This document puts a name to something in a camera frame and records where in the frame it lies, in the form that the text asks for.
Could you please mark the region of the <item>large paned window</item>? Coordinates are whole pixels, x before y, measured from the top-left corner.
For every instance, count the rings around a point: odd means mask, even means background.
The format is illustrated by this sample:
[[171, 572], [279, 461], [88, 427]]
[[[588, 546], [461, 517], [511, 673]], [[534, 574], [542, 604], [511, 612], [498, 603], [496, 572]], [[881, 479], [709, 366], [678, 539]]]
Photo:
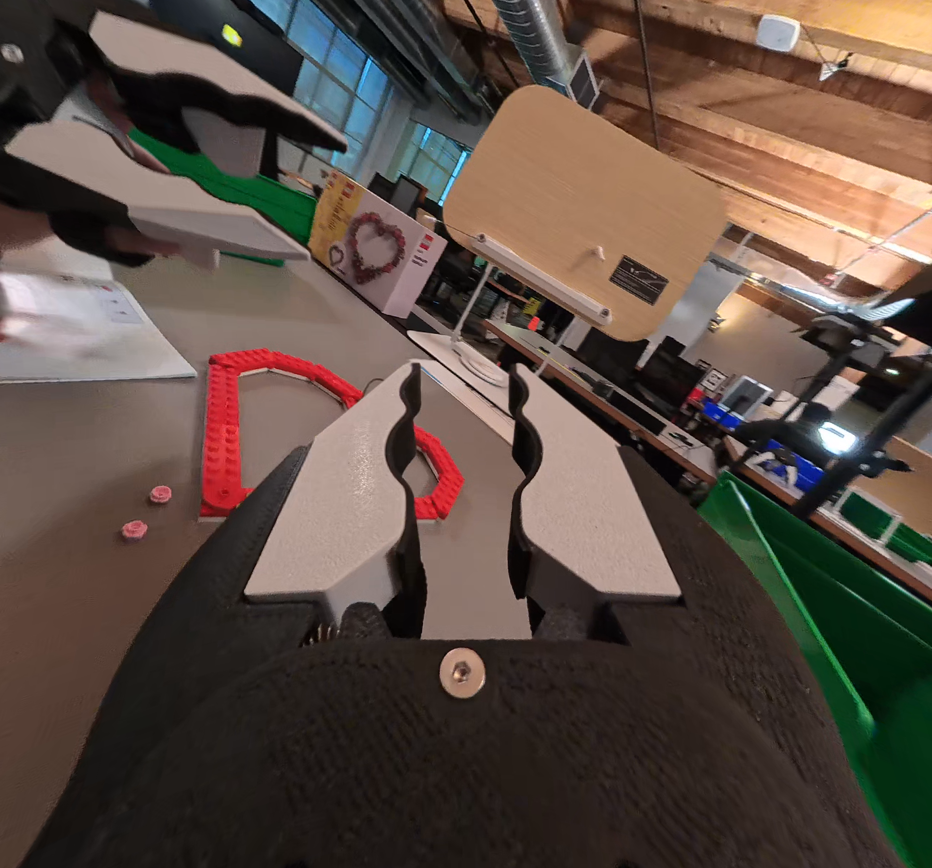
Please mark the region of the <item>large paned window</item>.
[[357, 40], [331, 0], [249, 0], [303, 58], [295, 98], [347, 138], [343, 154], [320, 158], [359, 176], [393, 104], [389, 76]]

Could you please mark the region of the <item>lego set box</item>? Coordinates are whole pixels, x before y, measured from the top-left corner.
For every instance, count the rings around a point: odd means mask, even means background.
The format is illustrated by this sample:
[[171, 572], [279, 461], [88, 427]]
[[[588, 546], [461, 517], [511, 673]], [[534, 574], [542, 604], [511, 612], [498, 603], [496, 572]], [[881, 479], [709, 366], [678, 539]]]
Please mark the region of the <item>lego set box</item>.
[[407, 318], [447, 246], [439, 233], [333, 168], [308, 248], [379, 312]]

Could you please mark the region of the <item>white duct vent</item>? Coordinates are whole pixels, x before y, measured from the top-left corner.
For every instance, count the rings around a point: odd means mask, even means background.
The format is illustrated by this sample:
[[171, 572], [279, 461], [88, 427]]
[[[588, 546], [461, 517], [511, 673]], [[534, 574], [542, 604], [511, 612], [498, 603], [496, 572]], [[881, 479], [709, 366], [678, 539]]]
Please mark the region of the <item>white duct vent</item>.
[[588, 111], [591, 111], [599, 100], [600, 83], [584, 49], [576, 59], [566, 89], [567, 95]]

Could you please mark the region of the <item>red lego heart frame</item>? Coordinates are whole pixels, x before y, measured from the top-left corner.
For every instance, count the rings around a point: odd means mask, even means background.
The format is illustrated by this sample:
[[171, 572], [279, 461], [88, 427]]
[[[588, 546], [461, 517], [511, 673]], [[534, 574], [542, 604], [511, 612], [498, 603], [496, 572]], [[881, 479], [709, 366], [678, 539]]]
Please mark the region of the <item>red lego heart frame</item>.
[[[212, 355], [201, 458], [201, 521], [225, 519], [251, 492], [242, 484], [239, 419], [241, 378], [275, 373], [314, 385], [332, 396], [343, 409], [352, 408], [364, 391], [319, 364], [267, 348]], [[415, 499], [419, 521], [443, 521], [456, 504], [464, 485], [460, 468], [444, 444], [419, 426], [414, 427], [416, 449], [432, 470], [434, 489]]]

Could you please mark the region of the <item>background work table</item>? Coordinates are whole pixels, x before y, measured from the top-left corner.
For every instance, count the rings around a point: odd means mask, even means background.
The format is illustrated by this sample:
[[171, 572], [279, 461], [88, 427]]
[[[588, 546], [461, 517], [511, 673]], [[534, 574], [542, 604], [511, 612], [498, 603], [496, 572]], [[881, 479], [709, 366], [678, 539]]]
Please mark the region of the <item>background work table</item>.
[[715, 454], [708, 446], [675, 426], [646, 402], [577, 360], [565, 347], [527, 328], [499, 324], [490, 319], [484, 320], [483, 326], [522, 359], [532, 361], [542, 379], [551, 379], [565, 387], [572, 401], [599, 411], [612, 424], [625, 429], [693, 478], [710, 484], [716, 481], [718, 467]]
[[[871, 496], [899, 514], [903, 521], [917, 532], [930, 533], [931, 507], [931, 456], [915, 445], [893, 438], [887, 444], [889, 454], [909, 464], [911, 473], [885, 473], [880, 478], [856, 478], [853, 487], [862, 495]], [[801, 497], [800, 491], [789, 488], [756, 466], [740, 466], [737, 475], [774, 496], [781, 504], [791, 507]], [[845, 520], [838, 518], [826, 507], [821, 507], [811, 518], [820, 531], [838, 539], [876, 569], [891, 575], [908, 590], [931, 600], [931, 571], [909, 562], [869, 539]]]

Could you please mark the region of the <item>lego instruction booklet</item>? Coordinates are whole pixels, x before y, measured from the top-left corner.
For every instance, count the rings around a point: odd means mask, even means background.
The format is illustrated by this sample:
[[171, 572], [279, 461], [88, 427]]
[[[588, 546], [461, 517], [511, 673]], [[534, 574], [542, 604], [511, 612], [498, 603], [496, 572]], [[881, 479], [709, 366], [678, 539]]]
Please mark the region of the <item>lego instruction booklet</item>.
[[3, 384], [196, 375], [116, 280], [4, 271], [1, 299]]

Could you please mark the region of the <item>black tripod stand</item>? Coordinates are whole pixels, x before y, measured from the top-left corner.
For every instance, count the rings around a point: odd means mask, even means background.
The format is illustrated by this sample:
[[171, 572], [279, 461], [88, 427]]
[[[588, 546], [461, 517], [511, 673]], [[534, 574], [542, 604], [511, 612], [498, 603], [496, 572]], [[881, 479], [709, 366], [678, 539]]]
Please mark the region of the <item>black tripod stand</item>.
[[[875, 307], [874, 315], [881, 312], [884, 312], [884, 324], [930, 346], [930, 271], [921, 274], [912, 284], [900, 288]], [[884, 451], [886, 444], [930, 401], [930, 397], [930, 363], [926, 362], [913, 385], [882, 415], [868, 434], [848, 453], [838, 458], [820, 481], [797, 501], [791, 510], [792, 514], [808, 520], [833, 496], [844, 491], [855, 478], [879, 477], [890, 465], [890, 458]]]

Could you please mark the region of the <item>green plastic bin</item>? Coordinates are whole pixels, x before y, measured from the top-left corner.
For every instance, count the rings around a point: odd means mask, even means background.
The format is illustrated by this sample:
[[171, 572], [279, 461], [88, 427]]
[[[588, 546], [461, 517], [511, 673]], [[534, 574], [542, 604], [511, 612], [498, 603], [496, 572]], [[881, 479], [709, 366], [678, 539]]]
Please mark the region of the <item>green plastic bin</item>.
[[784, 618], [903, 862], [929, 867], [930, 605], [730, 473], [698, 511]]
[[303, 253], [290, 259], [309, 256], [307, 250], [317, 202], [262, 175], [253, 178], [229, 176], [201, 153], [187, 153], [147, 135], [139, 129], [130, 132], [130, 140], [163, 164], [175, 176], [192, 180], [206, 193], [224, 202], [256, 211], [296, 240]]

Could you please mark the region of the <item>wooden bookstand with white base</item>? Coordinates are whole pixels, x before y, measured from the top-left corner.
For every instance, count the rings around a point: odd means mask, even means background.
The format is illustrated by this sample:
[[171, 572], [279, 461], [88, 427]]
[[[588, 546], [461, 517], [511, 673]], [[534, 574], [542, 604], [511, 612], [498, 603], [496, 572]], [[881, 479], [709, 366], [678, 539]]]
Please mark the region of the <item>wooden bookstand with white base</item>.
[[716, 184], [539, 85], [513, 93], [443, 208], [454, 251], [487, 261], [451, 335], [409, 332], [449, 394], [504, 409], [506, 376], [460, 339], [497, 269], [620, 341], [692, 349], [738, 275], [710, 261], [726, 228]]

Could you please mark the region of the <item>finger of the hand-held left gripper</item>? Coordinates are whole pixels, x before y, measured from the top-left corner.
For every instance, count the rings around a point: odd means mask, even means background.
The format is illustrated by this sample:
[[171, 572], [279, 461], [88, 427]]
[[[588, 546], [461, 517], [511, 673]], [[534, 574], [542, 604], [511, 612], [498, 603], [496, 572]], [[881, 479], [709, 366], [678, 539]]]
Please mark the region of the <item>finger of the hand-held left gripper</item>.
[[126, 102], [146, 114], [137, 121], [146, 134], [156, 137], [164, 116], [228, 176], [258, 175], [268, 138], [308, 152], [348, 149], [340, 131], [216, 47], [102, 11], [89, 38]]
[[140, 164], [109, 134], [83, 122], [26, 125], [6, 142], [6, 201], [45, 215], [65, 244], [112, 263], [145, 262], [141, 253], [107, 240], [116, 230], [173, 245], [204, 270], [216, 269], [222, 252], [310, 258], [306, 246], [258, 211]]

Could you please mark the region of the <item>person's left hand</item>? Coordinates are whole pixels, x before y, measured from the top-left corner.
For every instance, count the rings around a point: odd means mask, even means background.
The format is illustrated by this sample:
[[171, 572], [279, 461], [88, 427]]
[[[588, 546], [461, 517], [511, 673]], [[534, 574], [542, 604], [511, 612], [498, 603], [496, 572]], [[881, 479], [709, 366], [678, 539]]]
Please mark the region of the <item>person's left hand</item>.
[[1, 203], [1, 253], [31, 248], [53, 237], [47, 214]]

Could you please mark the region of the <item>black computer monitor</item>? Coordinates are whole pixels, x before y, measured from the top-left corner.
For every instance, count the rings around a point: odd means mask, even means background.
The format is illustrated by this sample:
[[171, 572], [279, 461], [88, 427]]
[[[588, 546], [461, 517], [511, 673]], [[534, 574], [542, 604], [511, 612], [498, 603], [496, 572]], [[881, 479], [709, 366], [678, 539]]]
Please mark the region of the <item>black computer monitor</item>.
[[591, 328], [577, 348], [576, 356], [586, 366], [616, 382], [634, 372], [648, 346], [647, 338], [620, 341]]
[[682, 408], [705, 376], [705, 370], [662, 348], [638, 371], [636, 383], [674, 409]]
[[423, 207], [427, 195], [426, 187], [403, 174], [399, 175], [396, 180], [389, 180], [387, 177], [375, 173], [367, 186], [367, 190], [411, 218], [416, 215], [419, 208]]

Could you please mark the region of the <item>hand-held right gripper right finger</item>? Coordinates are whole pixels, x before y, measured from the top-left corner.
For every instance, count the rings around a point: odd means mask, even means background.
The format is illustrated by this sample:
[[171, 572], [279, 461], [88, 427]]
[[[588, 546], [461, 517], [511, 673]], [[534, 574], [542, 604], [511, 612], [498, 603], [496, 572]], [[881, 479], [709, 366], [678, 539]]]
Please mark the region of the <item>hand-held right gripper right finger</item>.
[[530, 630], [567, 611], [586, 636], [614, 606], [674, 606], [682, 589], [620, 446], [523, 364], [509, 372], [512, 456], [508, 577]]

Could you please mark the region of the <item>white ceiling access point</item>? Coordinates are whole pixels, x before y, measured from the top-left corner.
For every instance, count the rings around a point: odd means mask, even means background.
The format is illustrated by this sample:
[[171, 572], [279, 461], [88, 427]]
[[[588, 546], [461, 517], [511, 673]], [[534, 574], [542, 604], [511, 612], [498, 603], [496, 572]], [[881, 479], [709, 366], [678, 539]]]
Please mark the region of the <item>white ceiling access point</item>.
[[756, 28], [754, 44], [762, 49], [790, 54], [799, 43], [801, 24], [798, 20], [782, 15], [761, 15]]

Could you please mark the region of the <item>green storage bins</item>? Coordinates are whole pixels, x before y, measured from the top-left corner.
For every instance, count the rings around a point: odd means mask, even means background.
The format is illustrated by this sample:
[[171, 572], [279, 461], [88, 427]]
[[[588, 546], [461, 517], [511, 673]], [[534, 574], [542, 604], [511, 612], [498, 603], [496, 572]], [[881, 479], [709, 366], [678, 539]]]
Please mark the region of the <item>green storage bins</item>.
[[836, 513], [875, 544], [910, 563], [931, 566], [931, 536], [907, 525], [887, 505], [857, 490], [844, 492]]

